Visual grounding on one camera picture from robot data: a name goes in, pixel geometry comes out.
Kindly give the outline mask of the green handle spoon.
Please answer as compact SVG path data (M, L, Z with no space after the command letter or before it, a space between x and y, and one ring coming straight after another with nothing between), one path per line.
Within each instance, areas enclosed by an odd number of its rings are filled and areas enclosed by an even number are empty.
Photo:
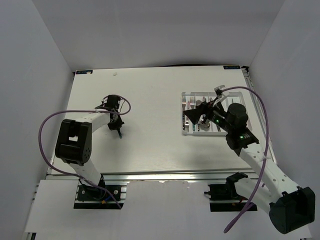
M203 117L200 122L200 128L207 132L210 130L210 127L210 121L207 118Z

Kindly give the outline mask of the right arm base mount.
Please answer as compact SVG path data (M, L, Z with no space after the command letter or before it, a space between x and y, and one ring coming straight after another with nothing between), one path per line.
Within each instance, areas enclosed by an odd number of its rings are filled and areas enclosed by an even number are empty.
M225 184L209 184L204 195L209 199L209 207L212 213L239 213L247 203L247 198L236 193L233 194Z

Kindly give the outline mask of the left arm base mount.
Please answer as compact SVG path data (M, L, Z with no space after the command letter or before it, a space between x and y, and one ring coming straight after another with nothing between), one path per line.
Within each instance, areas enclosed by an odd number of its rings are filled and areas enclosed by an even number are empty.
M102 184L109 192L91 185L78 183L73 208L76 210L120 210L126 198L127 187L120 184Z

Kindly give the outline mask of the dark marbled handle fork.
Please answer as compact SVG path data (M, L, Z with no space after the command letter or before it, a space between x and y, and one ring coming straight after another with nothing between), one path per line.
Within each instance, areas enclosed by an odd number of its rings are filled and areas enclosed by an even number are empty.
M184 132L188 132L189 131L189 119L188 117L185 115L185 110L189 109L189 101L187 101L187 97L184 95L181 98L181 107L182 107L182 130Z

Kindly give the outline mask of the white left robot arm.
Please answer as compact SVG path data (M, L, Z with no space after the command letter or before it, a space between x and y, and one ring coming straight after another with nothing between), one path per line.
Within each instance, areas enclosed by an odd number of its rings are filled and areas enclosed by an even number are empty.
M91 155L93 133L103 126L116 131L122 138L122 105L125 99L116 94L106 96L93 111L78 118L61 122L55 146L55 156L69 165L87 186L88 193L99 200L105 196L106 187L102 174L94 166Z

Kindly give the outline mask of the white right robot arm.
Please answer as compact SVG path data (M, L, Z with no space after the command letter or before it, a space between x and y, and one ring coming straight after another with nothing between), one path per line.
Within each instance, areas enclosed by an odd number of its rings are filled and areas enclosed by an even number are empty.
M290 233L315 220L316 195L310 187L302 188L291 180L272 160L267 159L259 140L247 127L247 110L232 103L225 111L220 103L202 102L183 111L193 124L212 122L226 131L231 150L259 175L256 182L237 172L226 179L226 195L240 196L268 214L273 226L282 234Z

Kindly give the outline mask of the dark marbled handle spoon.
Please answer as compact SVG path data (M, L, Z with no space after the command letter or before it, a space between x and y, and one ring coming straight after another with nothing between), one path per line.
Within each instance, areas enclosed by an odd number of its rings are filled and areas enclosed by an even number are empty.
M196 102L195 102L196 107L200 106L201 104L202 104L201 100L196 100ZM199 120L197 123L197 131L198 132L200 131L200 123L201 123L201 121Z

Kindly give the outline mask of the green handle fork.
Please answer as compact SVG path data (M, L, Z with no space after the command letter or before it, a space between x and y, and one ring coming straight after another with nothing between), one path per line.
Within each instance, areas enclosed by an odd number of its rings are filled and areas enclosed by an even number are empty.
M195 108L195 106L196 106L195 97L194 97L194 96L191 96L191 97L190 97L190 107L191 107L191 109L193 110L193 109ZM195 124L192 125L192 130L193 130L193 132L196 131L196 125L195 125Z

